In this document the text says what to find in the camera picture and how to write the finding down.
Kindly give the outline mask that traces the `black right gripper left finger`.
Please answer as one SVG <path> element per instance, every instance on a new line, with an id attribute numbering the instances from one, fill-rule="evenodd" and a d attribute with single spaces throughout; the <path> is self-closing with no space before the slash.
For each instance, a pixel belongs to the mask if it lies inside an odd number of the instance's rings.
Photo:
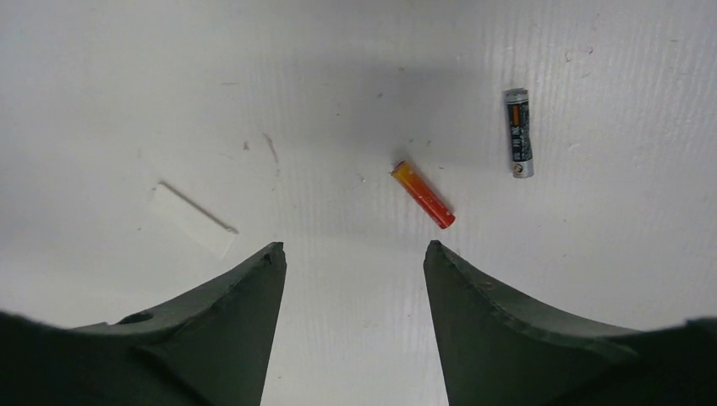
<path id="1" fill-rule="evenodd" d="M 258 405 L 286 278 L 280 242 L 174 299 L 65 329 L 1 315 L 4 405 Z"/>

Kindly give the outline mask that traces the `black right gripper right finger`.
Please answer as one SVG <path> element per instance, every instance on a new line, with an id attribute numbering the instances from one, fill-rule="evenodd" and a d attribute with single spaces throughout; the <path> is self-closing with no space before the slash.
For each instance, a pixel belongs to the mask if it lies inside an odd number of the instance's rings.
<path id="1" fill-rule="evenodd" d="M 716 320 L 640 332 L 532 298 L 429 243 L 424 277 L 451 405 L 713 405 Z"/>

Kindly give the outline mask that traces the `white battery compartment cover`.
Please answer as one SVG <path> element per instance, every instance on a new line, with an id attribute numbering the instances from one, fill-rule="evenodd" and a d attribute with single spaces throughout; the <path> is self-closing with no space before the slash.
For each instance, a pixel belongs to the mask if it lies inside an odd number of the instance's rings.
<path id="1" fill-rule="evenodd" d="M 219 258 L 227 254 L 238 235 L 236 228 L 165 182 L 152 188 L 150 207 L 157 216 Z"/>

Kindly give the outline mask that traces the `orange red AAA battery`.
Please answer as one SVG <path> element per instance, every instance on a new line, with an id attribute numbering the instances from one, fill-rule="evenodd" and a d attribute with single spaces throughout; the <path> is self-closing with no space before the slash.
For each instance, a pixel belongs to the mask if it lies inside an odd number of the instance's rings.
<path id="1" fill-rule="evenodd" d="M 391 176 L 440 229 L 447 229 L 455 222 L 452 210 L 409 161 L 398 162 L 391 170 Z"/>

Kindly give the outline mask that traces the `black silver AAA battery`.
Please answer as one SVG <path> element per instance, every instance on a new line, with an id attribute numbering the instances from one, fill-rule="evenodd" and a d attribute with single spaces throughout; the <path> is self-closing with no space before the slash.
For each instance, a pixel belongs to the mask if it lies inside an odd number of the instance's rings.
<path id="1" fill-rule="evenodd" d="M 534 158 L 529 136 L 528 90 L 516 88 L 506 91 L 505 105 L 513 177 L 531 178 L 534 175 Z"/>

